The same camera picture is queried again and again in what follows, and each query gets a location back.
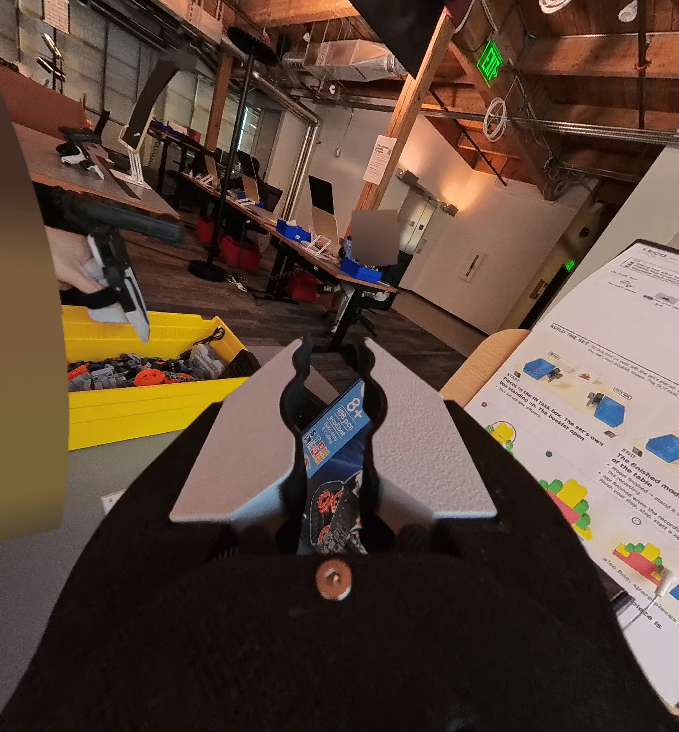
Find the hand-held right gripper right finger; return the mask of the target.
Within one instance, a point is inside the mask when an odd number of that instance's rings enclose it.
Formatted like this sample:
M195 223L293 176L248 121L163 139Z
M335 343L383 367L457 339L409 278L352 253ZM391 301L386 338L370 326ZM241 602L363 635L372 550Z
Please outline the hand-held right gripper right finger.
M361 542L389 551L401 531L498 510L441 394L369 337L356 343L371 422L359 493Z

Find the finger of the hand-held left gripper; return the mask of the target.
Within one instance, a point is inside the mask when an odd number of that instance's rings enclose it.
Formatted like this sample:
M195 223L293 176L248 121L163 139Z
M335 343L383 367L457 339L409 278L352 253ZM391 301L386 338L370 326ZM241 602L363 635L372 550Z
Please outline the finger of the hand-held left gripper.
M110 322L130 324L140 341L148 343L151 335L148 311L131 265L120 250L110 254L110 288L116 295L116 302L110 307Z

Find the pile of building pieces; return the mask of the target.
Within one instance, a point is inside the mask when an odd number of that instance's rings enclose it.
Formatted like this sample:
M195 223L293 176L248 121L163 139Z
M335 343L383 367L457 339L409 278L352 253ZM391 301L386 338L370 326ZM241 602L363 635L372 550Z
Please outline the pile of building pieces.
M163 385L192 384L204 380L193 377L186 358L162 359L158 356L141 357L135 353L101 361L72 361L67 364L70 392L86 392L106 389L133 388L133 377L142 369L159 369L165 372L167 381Z

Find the robot kit box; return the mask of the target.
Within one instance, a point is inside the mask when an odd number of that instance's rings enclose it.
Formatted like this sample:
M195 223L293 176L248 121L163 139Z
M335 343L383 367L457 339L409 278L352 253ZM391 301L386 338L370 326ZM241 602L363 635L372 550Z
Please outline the robot kit box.
M364 554L359 493L366 436L365 384L357 380L303 432L307 501L298 555Z

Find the yellow plastic bin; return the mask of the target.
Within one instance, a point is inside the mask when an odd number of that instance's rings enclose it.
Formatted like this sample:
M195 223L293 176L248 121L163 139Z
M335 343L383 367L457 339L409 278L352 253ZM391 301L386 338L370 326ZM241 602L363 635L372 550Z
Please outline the yellow plastic bin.
M90 318L84 307L62 306L68 362L101 361L122 353L176 358L218 327L223 328L225 335L213 343L213 348L226 364L241 349L248 350L218 317L205 319L198 314L159 311L150 311L148 315L150 340L142 343L130 324L100 323ZM71 392L68 448L72 451L182 430L246 379Z

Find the brown wooden desk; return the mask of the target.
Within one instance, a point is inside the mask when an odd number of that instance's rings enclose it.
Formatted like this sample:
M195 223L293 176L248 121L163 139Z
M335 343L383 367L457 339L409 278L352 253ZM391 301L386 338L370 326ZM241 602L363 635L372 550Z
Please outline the brown wooden desk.
M180 215L154 190L133 186L112 175L104 164L105 152L93 146L89 155L98 172L62 163L56 147L60 141L18 123L13 124L25 165L33 183L63 188L178 221Z

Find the grey desk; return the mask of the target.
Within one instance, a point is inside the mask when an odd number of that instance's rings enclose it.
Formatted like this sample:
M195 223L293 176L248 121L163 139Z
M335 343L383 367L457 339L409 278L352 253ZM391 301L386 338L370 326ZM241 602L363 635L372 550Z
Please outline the grey desk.
M253 684L279 709L291 560L218 559L227 527L170 521L220 405L175 441L73 451L65 528L0 544L0 730L248 729Z

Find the black white handheld device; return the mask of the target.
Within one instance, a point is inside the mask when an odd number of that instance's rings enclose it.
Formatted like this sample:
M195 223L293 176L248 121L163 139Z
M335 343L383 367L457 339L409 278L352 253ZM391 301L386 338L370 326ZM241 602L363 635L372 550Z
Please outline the black white handheld device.
M90 127L60 126L58 129L66 140L56 147L60 161L65 165L78 166L83 170L94 172L104 180L103 172L88 151L90 144L101 145L101 137Z

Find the grey motor block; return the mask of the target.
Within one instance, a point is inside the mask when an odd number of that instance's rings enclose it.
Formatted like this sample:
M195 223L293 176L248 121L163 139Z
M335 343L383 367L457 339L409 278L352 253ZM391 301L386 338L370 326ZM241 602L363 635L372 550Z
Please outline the grey motor block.
M193 377L197 380L220 379L226 369L225 363L218 357L213 347L205 343L193 345L188 364Z

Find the plywood sheet holder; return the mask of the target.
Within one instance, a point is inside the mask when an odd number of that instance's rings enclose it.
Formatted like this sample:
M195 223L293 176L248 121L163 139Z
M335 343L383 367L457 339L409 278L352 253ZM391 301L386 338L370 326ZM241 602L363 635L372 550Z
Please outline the plywood sheet holder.
M440 390L441 396L466 407L529 334L508 329L488 336Z

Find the tilted board on white stand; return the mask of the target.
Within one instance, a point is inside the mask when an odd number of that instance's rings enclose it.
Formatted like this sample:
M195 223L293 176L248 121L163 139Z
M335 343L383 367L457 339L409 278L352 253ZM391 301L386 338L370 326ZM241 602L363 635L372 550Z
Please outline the tilted board on white stand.
M127 152L130 166L126 181L142 188L146 187L146 183L143 178L140 150L147 136L158 98L178 71L179 66L172 59L160 59L156 62L136 99L128 123L119 134L119 142Z

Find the long wooden table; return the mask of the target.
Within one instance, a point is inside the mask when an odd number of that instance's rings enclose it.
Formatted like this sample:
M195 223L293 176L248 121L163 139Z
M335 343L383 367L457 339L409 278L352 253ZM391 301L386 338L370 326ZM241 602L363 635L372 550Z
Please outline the long wooden table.
M216 194L214 190L202 182L197 181L195 178L190 178L185 173L180 174L180 178L179 186L188 183L193 188L197 188L203 193L208 194L217 204L221 202L220 195ZM309 246L310 242L307 244L303 240L294 240L277 231L275 224L279 223L280 220L274 221L264 216L264 214L270 212L266 212L261 207L256 207L253 204L250 206L242 205L241 201L228 196L226 206L229 206L230 211L234 215L239 215L242 220L255 224L264 232L269 238L269 244L277 252L271 274L268 276L267 287L260 291L249 291L256 299L284 302L293 305L300 302L312 302L313 300L310 299L292 297L289 289L287 289L291 278L297 275L298 271L305 271L308 273L307 276L311 275L316 280L316 282L312 280L309 283L314 284L315 292L319 291L319 285L339 285L339 289L341 290L342 283L346 283L348 286L357 289L360 297L362 297L362 293L365 291L385 292L388 296L397 293L397 288L381 280L370 282L364 279L353 278L342 270L339 264L323 258L318 253L314 253ZM207 260L202 259L190 261L187 271L191 275L207 281L227 281L228 274L226 274L225 268L221 267L217 261L218 254L214 254L213 258L215 261L211 261L212 263L208 263Z

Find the black monitor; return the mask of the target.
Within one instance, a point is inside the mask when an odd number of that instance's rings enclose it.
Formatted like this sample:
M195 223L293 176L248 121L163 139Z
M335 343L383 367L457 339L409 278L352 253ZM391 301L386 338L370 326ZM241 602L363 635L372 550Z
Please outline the black monitor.
M311 223L315 227L317 212L319 212L319 217L335 215L333 188L329 181L312 175L308 175L308 186L311 199Z

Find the plywood board stand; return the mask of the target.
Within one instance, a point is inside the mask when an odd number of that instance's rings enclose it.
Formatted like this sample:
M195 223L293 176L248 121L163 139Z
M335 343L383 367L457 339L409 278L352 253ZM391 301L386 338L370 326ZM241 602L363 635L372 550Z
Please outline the plywood board stand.
M334 214L317 206L312 206L311 223L314 233L319 236L324 236L334 246L338 247L340 245L339 227Z

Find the wooden post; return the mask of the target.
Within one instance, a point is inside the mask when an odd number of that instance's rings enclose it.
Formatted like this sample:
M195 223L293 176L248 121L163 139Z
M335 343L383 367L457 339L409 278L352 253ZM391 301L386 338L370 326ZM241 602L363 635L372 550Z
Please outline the wooden post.
M443 10L418 74L416 77L408 75L406 78L386 130L385 136L393 138L396 142L390 152L385 171L378 184L365 182L363 191L355 206L356 210L369 211L380 208L390 180L398 166L401 153L413 129L416 117L421 112L424 99L429 93L437 70L444 60L446 50L454 34L454 28L451 15L447 10Z

